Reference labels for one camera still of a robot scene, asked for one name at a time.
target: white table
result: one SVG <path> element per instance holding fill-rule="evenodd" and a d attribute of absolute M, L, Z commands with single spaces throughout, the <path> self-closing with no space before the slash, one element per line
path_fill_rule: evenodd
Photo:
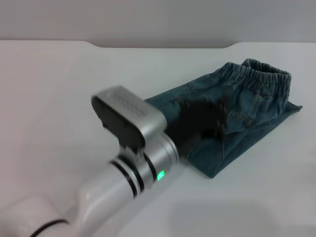
<path fill-rule="evenodd" d="M 213 180 L 173 167 L 96 236 L 315 236 L 316 43 L 113 49 L 0 41 L 0 208 L 44 193 L 71 218 L 77 188 L 119 148 L 90 105 L 95 92 L 122 84 L 145 99 L 246 58 L 291 72 L 289 100 L 301 112 Z"/>

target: denim pants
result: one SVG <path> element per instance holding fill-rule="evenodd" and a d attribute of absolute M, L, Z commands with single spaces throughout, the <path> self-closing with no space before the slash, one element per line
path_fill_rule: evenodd
<path fill-rule="evenodd" d="M 226 63 L 213 73 L 147 99 L 175 121 L 181 100 L 230 98 L 224 141 L 205 138 L 186 159 L 209 178 L 247 151 L 291 114 L 300 111 L 288 101 L 291 74 L 254 59 Z"/>

